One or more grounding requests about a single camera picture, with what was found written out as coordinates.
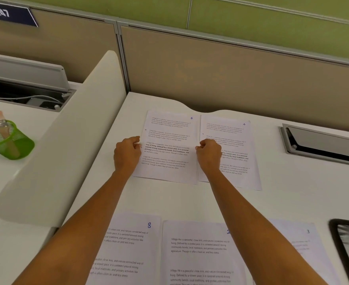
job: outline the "number 247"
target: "number 247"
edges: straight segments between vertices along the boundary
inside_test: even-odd
[[[9,17],[8,10],[0,9],[0,16]]]

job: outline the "person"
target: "person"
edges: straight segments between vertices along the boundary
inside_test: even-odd
[[[82,285],[141,155],[140,137],[124,139],[114,151],[110,179],[57,231],[13,285]],[[286,238],[257,211],[219,170],[221,146],[205,139],[198,162],[231,236],[257,285],[327,285]]]

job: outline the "green panel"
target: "green panel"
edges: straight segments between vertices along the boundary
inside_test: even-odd
[[[136,21],[186,28],[190,0],[28,0]]]
[[[244,0],[349,20],[349,0]]]
[[[349,58],[349,25],[218,0],[193,0],[189,29]]]

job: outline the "paper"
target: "paper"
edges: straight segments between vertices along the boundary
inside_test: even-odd
[[[246,285],[244,266],[225,224],[164,222],[162,285]]]
[[[233,186],[262,190],[250,121],[202,115],[200,141],[204,139],[222,146],[220,170]],[[198,180],[208,182],[202,170]]]
[[[270,222],[297,249],[306,262],[329,285],[340,285],[333,265],[313,223],[271,219]]]
[[[148,111],[133,176],[197,184],[199,124],[199,115]]]
[[[161,217],[114,215],[86,285],[154,284]]]

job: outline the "pen holder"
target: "pen holder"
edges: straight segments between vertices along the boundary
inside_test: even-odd
[[[10,160],[28,156],[34,148],[34,141],[23,134],[12,121],[7,120],[7,130],[7,138],[4,138],[4,132],[0,133],[0,154]]]

